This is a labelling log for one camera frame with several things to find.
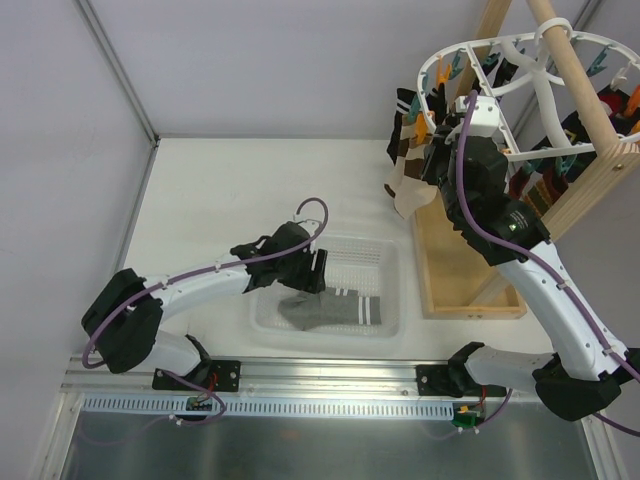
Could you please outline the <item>grey striped sock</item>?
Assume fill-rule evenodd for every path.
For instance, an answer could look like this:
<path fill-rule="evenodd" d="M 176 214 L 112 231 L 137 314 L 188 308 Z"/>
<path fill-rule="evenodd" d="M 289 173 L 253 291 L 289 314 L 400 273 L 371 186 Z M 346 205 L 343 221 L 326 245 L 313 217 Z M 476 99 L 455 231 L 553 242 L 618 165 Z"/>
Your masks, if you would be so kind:
<path fill-rule="evenodd" d="M 279 314 L 301 331 L 333 326 L 380 326 L 381 301 L 356 290 L 327 288 L 319 294 L 300 292 L 278 304 Z"/>

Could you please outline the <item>orange clothes peg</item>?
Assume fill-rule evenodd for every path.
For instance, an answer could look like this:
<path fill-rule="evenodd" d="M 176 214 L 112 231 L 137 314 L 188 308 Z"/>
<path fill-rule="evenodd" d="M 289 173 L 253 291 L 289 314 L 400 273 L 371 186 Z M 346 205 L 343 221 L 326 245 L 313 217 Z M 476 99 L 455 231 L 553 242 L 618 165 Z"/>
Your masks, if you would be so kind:
<path fill-rule="evenodd" d="M 423 113 L 419 113 L 416 117 L 416 122 L 414 124 L 414 143 L 416 146 L 422 145 L 425 143 L 427 138 L 429 137 L 429 127 L 425 120 L 425 115 Z"/>

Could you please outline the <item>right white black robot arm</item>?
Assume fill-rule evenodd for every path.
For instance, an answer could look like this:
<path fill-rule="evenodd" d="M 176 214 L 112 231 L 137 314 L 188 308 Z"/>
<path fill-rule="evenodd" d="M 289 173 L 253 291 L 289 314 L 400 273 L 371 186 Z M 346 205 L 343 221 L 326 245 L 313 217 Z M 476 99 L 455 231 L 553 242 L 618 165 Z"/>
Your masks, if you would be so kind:
<path fill-rule="evenodd" d="M 424 180 L 466 243 L 524 297 L 553 350 L 525 354 L 470 342 L 427 378 L 450 397 L 484 385 L 535 394 L 566 421 L 601 417 L 639 378 L 639 351 L 620 341 L 575 286 L 531 207 L 504 191 L 507 159 L 489 137 L 441 125 L 425 153 Z"/>

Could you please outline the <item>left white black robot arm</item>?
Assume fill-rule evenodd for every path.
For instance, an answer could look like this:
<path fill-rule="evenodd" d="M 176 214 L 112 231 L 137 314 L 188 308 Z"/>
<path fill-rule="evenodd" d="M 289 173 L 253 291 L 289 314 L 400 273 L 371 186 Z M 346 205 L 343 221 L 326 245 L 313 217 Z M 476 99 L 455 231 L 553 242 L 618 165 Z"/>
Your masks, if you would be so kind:
<path fill-rule="evenodd" d="M 174 276 L 117 272 L 81 319 L 86 349 L 96 351 L 113 374 L 151 367 L 172 388 L 212 385 L 214 361 L 204 346 L 190 334 L 162 330 L 162 323 L 210 300 L 275 283 L 303 293 L 324 291 L 327 253 L 314 246 L 322 228 L 314 220 L 289 221 L 231 248 L 212 266 Z"/>

